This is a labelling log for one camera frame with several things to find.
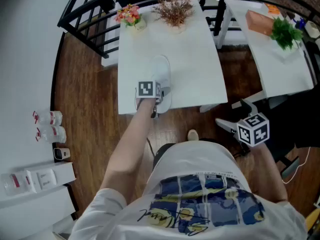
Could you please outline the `light blue slipper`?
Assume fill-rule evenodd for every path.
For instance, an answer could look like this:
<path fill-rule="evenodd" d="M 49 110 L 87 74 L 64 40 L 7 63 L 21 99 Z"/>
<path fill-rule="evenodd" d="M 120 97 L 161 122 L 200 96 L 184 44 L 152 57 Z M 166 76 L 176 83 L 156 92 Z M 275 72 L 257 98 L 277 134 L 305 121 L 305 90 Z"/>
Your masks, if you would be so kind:
<path fill-rule="evenodd" d="M 161 91 L 163 95 L 163 100 L 161 104 L 157 105 L 158 117 L 160 114 L 167 112 L 172 104 L 172 93 L 171 93 L 171 68 L 168 59 L 163 55 L 155 56 L 150 61 L 151 69 L 151 79 L 140 80 L 140 81 L 157 81 L 161 85 Z"/>

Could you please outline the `green potted plant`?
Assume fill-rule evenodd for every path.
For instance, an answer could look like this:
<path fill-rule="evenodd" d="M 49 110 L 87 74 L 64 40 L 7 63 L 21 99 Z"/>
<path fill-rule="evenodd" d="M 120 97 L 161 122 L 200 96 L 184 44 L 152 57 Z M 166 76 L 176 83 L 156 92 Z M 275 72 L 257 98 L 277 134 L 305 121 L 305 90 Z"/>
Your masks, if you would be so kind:
<path fill-rule="evenodd" d="M 299 47 L 303 39 L 303 32 L 293 26 L 287 19 L 277 17 L 273 19 L 271 34 L 269 36 L 273 41 L 276 41 L 282 50 L 286 51 Z"/>

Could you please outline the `black metal railing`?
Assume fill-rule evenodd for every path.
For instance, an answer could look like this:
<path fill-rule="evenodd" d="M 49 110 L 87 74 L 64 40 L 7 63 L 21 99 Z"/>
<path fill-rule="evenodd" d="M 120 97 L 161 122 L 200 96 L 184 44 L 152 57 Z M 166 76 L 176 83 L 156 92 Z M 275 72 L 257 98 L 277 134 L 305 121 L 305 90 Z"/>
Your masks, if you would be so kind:
<path fill-rule="evenodd" d="M 140 7 L 154 5 L 159 0 L 136 0 L 135 4 Z M 217 10 L 219 0 L 200 0 L 202 10 Z M 264 0 L 244 0 L 263 2 Z M 117 51 L 118 48 L 112 48 L 103 51 L 102 47 L 117 41 L 117 38 L 97 43 L 97 38 L 120 27 L 119 24 L 99 31 L 100 22 L 116 15 L 114 11 L 114 0 L 69 0 L 60 20 L 58 27 L 68 31 L 70 34 L 87 45 L 104 59 L 109 58 L 109 53 Z"/>

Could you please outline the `person's left forearm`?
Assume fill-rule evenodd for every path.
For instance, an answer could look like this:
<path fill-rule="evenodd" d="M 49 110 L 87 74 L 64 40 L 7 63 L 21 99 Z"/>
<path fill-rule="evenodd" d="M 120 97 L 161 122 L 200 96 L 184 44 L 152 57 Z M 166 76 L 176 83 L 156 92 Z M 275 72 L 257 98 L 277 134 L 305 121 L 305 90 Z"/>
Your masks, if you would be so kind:
<path fill-rule="evenodd" d="M 151 128 L 156 100 L 138 99 L 137 112 L 109 158 L 100 189 L 113 189 L 129 203 L 135 192 L 138 171 Z"/>

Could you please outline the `white water dispenser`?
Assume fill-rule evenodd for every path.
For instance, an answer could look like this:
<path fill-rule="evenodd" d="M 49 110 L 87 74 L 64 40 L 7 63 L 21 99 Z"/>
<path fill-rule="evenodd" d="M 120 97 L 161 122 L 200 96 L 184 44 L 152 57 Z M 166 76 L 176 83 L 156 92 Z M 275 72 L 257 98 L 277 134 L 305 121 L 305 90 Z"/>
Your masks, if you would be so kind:
<path fill-rule="evenodd" d="M 9 173 L 22 171 L 30 192 L 8 196 L 0 179 L 0 240 L 31 236 L 76 211 L 67 186 L 76 180 L 72 162 L 39 163 Z"/>

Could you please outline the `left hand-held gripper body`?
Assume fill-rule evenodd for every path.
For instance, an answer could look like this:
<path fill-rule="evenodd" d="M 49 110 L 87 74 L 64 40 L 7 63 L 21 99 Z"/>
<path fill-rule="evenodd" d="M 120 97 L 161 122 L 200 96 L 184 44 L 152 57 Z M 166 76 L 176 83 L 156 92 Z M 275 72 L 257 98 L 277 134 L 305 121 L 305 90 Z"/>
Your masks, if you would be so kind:
<path fill-rule="evenodd" d="M 163 101 L 163 94 L 161 84 L 156 80 L 139 81 L 135 88 L 136 110 L 140 107 L 140 104 L 145 99 L 155 99 L 155 105 L 151 114 L 152 119 L 158 118 L 157 105 L 160 105 Z"/>

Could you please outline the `person's right forearm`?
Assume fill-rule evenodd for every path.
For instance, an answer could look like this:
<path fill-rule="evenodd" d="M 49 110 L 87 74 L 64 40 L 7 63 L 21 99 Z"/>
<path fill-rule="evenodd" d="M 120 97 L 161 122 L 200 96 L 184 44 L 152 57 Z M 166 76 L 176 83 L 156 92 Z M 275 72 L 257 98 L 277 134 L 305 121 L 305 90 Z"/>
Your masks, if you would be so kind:
<path fill-rule="evenodd" d="M 257 195 L 273 203 L 287 202 L 288 194 L 285 184 L 265 143 L 252 147 L 250 153 L 254 158 Z"/>

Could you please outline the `narrow white table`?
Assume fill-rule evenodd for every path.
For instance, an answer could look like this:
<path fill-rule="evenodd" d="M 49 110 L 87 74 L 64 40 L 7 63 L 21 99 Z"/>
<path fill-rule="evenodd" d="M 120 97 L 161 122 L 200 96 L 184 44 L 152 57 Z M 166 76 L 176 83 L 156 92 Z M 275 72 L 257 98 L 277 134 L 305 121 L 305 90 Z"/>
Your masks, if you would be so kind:
<path fill-rule="evenodd" d="M 273 20 L 281 19 L 282 15 L 268 13 L 266 6 L 259 2 L 244 0 L 225 0 L 224 2 L 226 10 L 218 46 L 222 46 L 231 18 L 235 18 L 245 36 L 259 73 L 262 90 L 246 97 L 247 101 L 254 103 L 271 97 L 292 95 L 310 90 L 315 86 L 315 78 L 312 75 L 312 68 L 307 64 L 305 58 L 307 51 L 303 44 L 295 49 L 284 51 L 270 37 L 251 30 L 246 19 L 249 11 Z"/>

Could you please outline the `pink flowers in white pot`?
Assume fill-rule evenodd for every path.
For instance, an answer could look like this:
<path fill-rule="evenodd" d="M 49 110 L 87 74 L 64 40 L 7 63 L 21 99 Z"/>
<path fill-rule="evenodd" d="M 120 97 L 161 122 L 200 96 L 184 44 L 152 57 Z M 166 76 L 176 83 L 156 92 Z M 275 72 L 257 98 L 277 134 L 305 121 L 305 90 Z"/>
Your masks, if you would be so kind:
<path fill-rule="evenodd" d="M 123 23 L 132 32 L 143 31 L 147 27 L 147 23 L 139 13 L 139 9 L 138 5 L 128 4 L 117 11 L 115 21 L 119 24 Z"/>

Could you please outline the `large white table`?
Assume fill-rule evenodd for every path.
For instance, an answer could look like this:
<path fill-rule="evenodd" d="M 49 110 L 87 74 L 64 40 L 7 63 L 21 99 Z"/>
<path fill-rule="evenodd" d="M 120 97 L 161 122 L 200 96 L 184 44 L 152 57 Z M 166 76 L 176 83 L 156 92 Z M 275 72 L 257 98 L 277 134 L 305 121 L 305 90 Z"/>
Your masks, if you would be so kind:
<path fill-rule="evenodd" d="M 171 109 L 227 103 L 227 91 L 216 45 L 197 0 L 191 0 L 193 15 L 177 33 L 152 13 L 139 11 L 146 28 L 134 32 L 120 26 L 118 48 L 118 113 L 136 112 L 138 81 L 154 75 L 153 58 L 165 56 L 171 72 Z"/>

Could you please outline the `person's white printed shirt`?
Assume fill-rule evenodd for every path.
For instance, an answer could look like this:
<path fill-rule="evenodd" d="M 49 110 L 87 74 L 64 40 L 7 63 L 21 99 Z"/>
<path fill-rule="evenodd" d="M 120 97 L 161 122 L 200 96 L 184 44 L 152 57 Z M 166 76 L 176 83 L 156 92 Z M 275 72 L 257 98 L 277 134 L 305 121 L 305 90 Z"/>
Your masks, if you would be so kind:
<path fill-rule="evenodd" d="M 157 162 L 140 198 L 99 190 L 69 240 L 307 240 L 288 202 L 253 194 L 230 152 L 186 141 Z"/>

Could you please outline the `black office chair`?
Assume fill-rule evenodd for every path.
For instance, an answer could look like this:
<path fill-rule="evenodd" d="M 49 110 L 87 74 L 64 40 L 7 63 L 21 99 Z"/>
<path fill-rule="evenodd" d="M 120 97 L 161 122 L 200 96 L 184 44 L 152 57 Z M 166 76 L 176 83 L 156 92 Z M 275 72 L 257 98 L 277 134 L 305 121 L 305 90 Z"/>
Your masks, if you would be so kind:
<path fill-rule="evenodd" d="M 278 106 L 264 110 L 269 120 L 269 139 L 265 142 L 274 161 L 282 162 L 285 179 L 296 173 L 300 158 L 289 160 L 293 148 L 320 148 L 320 83 L 313 89 L 294 94 Z"/>

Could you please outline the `small white waste bin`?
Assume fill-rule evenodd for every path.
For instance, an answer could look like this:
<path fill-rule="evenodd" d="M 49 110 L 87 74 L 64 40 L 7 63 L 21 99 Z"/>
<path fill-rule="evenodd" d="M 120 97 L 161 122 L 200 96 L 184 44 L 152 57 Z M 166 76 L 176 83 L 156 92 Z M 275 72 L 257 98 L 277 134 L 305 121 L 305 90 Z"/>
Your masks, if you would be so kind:
<path fill-rule="evenodd" d="M 54 156 L 54 161 L 61 162 L 61 161 L 66 161 L 71 157 L 70 149 L 69 148 L 54 148 L 53 149 L 53 156 Z"/>

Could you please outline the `small orange box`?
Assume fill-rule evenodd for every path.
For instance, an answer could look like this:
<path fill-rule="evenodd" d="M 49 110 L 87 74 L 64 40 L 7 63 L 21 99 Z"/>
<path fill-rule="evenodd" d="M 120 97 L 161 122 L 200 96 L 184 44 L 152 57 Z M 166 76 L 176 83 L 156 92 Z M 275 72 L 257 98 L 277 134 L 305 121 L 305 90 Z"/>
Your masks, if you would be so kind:
<path fill-rule="evenodd" d="M 272 15 L 280 15 L 280 10 L 273 4 L 269 3 L 263 3 L 262 4 L 262 11 L 267 14 L 272 14 Z"/>

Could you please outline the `dried brown plant in pot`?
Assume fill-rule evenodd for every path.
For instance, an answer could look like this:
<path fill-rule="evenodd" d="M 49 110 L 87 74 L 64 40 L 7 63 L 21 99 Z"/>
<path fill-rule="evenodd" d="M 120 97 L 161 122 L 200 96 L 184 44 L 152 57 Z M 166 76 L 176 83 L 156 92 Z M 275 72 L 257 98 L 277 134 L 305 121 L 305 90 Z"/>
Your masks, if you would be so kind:
<path fill-rule="evenodd" d="M 156 21 L 162 21 L 173 33 L 180 34 L 186 29 L 186 21 L 194 15 L 192 0 L 159 0 L 151 10 Z"/>

